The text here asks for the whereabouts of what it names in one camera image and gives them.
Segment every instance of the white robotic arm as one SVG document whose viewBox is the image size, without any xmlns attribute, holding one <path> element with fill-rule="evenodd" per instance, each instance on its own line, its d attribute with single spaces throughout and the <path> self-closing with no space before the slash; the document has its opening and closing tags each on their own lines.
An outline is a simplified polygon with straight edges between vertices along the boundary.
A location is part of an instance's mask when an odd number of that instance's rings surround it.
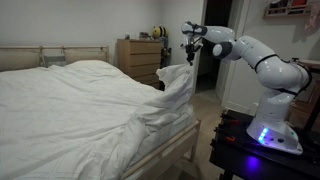
<svg viewBox="0 0 320 180">
<path fill-rule="evenodd" d="M 235 40 L 234 31 L 226 27 L 199 26 L 186 22 L 182 24 L 181 31 L 186 36 L 184 47 L 191 65 L 194 53 L 199 49 L 194 48 L 194 39 L 197 37 L 216 44 L 213 56 L 217 59 L 243 58 L 248 62 L 256 71 L 259 82 L 270 90 L 262 95 L 247 133 L 263 146 L 301 154 L 298 136 L 284 122 L 284 118 L 294 97 L 310 84 L 308 70 L 295 62 L 281 60 L 272 49 L 252 37 L 242 36 Z"/>
</svg>

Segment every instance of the bed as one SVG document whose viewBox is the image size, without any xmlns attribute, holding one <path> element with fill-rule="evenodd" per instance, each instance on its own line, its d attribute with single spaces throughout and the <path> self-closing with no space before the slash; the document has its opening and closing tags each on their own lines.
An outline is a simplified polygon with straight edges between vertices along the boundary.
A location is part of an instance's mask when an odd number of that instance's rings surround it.
<svg viewBox="0 0 320 180">
<path fill-rule="evenodd" d="M 154 179 L 194 159 L 189 66 L 158 70 L 162 92 L 107 63 L 107 47 L 48 47 L 68 65 L 37 67 L 45 49 L 0 48 L 0 179 Z"/>
</svg>

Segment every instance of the white duvet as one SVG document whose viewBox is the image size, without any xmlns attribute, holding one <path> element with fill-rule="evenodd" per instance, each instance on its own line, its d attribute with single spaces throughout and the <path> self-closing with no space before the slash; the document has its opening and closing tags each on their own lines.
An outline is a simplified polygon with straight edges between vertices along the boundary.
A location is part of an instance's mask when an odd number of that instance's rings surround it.
<svg viewBox="0 0 320 180">
<path fill-rule="evenodd" d="M 118 179 L 150 133 L 193 115 L 192 68 L 165 92 L 101 61 L 0 73 L 0 179 Z"/>
</svg>

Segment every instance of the wall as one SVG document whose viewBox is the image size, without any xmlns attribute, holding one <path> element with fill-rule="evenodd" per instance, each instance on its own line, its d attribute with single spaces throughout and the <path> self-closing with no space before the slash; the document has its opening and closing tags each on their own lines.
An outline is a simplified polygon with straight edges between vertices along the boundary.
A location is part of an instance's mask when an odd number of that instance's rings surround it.
<svg viewBox="0 0 320 180">
<path fill-rule="evenodd" d="M 169 46 L 172 48 L 171 65 L 188 63 L 185 51 L 180 48 L 180 44 L 184 43 L 181 25 L 186 21 L 202 24 L 204 4 L 205 0 L 163 0 L 162 24 L 169 32 Z M 199 53 L 194 61 L 195 69 L 198 67 L 198 58 Z"/>
<path fill-rule="evenodd" d="M 161 23 L 158 0 L 1 0 L 0 46 L 109 45 Z"/>
<path fill-rule="evenodd" d="M 262 19 L 268 0 L 251 0 L 243 35 L 259 39 L 283 59 L 298 57 L 320 60 L 320 30 L 304 31 L 307 16 Z M 265 90 L 244 60 L 236 62 L 227 95 L 227 107 L 249 113 Z"/>
</svg>

